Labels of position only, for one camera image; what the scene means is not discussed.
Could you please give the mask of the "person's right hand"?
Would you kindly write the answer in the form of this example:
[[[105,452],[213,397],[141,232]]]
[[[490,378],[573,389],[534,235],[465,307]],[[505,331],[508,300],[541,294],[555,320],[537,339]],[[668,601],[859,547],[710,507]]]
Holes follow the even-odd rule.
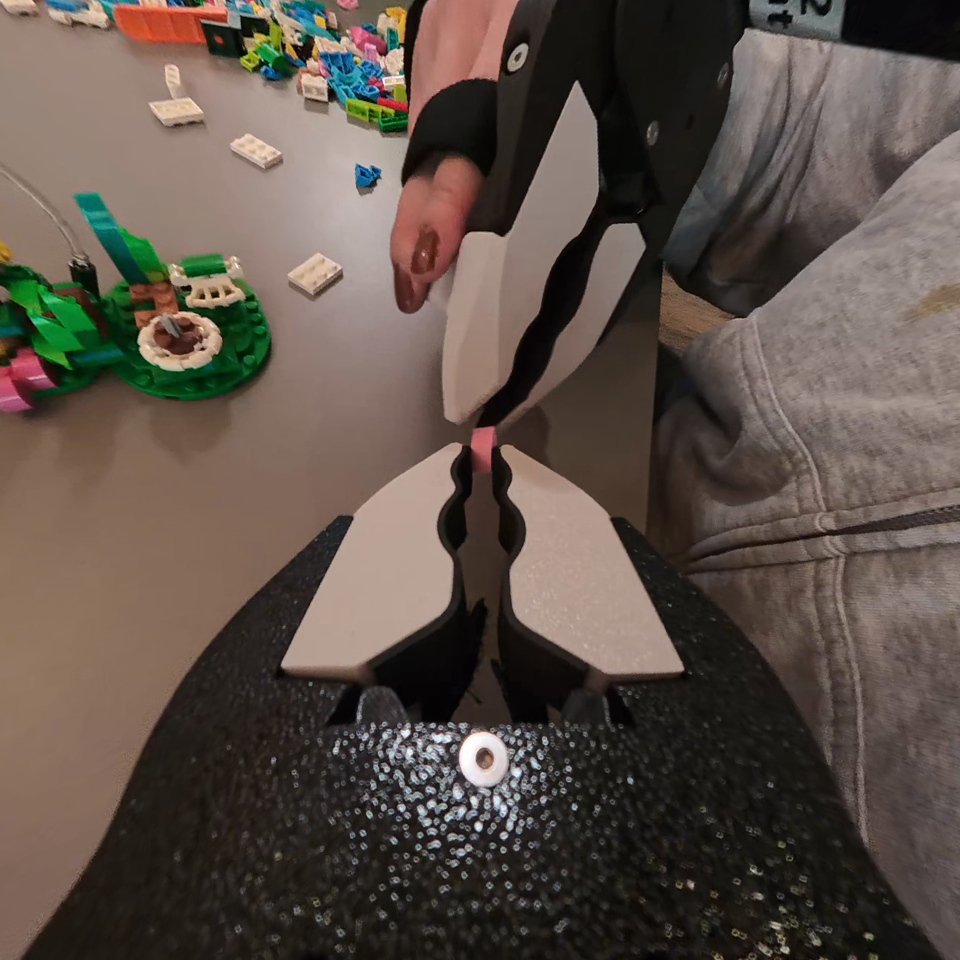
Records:
[[[426,104],[468,80],[496,80],[517,1],[427,1],[407,15],[405,67],[408,133]],[[403,185],[390,234],[390,264],[398,309],[419,311],[459,252],[483,175],[454,153],[427,157]]]

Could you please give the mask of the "person's right forearm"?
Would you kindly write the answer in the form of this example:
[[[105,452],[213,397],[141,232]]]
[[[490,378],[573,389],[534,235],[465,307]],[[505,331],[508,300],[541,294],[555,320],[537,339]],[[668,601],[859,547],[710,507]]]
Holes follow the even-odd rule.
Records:
[[[732,67],[663,258],[681,289],[744,317],[958,131],[959,65],[749,29]]]

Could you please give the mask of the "pile of loose lego pieces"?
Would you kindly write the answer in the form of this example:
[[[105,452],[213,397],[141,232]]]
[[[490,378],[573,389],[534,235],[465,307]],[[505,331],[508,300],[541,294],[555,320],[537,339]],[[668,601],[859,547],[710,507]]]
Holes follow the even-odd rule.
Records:
[[[316,1],[3,1],[10,17],[45,12],[64,27],[117,30],[114,5],[226,7],[225,25],[204,22],[208,54],[250,75],[292,85],[305,101],[335,103],[345,114],[385,135],[407,132],[404,74],[408,9],[388,6],[374,22],[343,25],[338,15],[358,2]]]

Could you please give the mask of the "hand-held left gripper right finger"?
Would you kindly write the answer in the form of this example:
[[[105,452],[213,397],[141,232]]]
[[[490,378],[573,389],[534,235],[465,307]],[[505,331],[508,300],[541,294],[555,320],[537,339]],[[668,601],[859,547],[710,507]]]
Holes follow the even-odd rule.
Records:
[[[496,450],[509,552],[501,663],[520,683],[674,679],[684,665],[608,512],[505,444]]]

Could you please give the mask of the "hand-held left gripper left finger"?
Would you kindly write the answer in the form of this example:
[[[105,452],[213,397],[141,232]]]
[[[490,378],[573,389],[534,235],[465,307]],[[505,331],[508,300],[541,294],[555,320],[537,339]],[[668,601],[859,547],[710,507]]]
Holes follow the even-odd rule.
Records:
[[[454,560],[439,519],[463,453],[462,444],[448,444],[356,511],[283,655],[285,674],[373,681],[385,657],[447,611]]]

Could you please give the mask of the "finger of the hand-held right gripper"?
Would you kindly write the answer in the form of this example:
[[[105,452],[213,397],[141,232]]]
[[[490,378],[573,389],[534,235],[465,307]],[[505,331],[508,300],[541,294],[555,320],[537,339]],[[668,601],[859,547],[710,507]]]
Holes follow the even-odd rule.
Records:
[[[601,337],[590,304],[601,246],[598,125],[581,80],[562,106],[501,133],[448,284],[443,412],[509,422],[577,370]]]
[[[507,384],[484,406],[484,426],[507,426],[567,380],[599,343],[645,253],[634,222],[588,233],[587,259],[573,248],[548,280],[540,311],[523,335]]]

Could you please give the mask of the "green lego garden model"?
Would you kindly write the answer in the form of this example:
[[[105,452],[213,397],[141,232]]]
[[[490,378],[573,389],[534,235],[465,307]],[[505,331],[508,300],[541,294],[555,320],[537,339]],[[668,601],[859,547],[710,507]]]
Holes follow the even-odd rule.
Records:
[[[102,289],[93,261],[61,213],[6,165],[67,244],[70,282],[54,284],[2,246],[1,408],[85,389],[103,373],[161,400],[232,393],[260,373],[272,333],[239,260],[220,253],[163,263],[129,233],[97,193],[77,194],[85,222],[119,273]]]

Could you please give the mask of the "orange lego plate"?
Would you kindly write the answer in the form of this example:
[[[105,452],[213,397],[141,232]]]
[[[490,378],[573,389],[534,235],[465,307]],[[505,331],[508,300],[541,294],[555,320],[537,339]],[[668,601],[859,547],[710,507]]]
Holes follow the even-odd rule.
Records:
[[[226,25],[225,6],[142,6],[116,4],[113,22],[128,39],[149,44],[206,45],[205,22]]]

